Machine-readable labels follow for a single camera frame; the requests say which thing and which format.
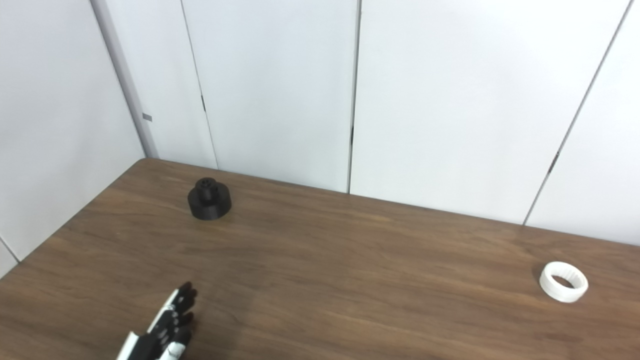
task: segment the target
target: white ring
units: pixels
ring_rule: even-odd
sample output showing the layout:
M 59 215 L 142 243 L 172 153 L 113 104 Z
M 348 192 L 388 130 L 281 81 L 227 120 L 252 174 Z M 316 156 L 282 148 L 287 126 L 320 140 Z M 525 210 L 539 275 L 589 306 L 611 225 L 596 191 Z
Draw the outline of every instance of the white ring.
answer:
M 553 276 L 562 277 L 567 280 L 572 288 L 567 288 L 557 282 Z M 563 263 L 562 261 L 553 261 L 545 266 L 540 274 L 540 286 L 542 290 L 550 297 L 561 302 L 575 302 L 589 288 L 587 277 L 578 270 L 577 267 Z

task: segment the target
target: wooden table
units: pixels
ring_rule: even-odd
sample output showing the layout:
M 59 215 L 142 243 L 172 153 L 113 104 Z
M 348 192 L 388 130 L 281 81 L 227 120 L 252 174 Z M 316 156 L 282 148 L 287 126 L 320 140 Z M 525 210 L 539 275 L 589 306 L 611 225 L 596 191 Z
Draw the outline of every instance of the wooden table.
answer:
M 189 212 L 203 176 L 220 220 Z M 552 260 L 589 278 L 578 302 L 538 286 Z M 0 281 L 0 357 L 114 360 L 186 280 L 187 360 L 640 359 L 640 247 L 159 160 Z

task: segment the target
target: white wall panel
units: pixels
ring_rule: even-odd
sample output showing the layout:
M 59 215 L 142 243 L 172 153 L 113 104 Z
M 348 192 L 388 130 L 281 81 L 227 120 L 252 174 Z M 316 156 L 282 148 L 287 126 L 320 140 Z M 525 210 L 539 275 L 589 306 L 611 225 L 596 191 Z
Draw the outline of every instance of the white wall panel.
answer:
M 0 236 L 23 259 L 143 156 L 87 0 L 0 2 Z
M 522 223 L 627 3 L 364 1 L 352 192 Z
M 356 0 L 184 0 L 222 170 L 346 191 Z
M 0 242 L 0 278 L 5 276 L 15 265 L 18 265 L 18 262 L 4 244 Z
M 632 6 L 527 225 L 640 245 L 640 4 Z
M 180 0 L 93 2 L 150 155 L 217 168 Z

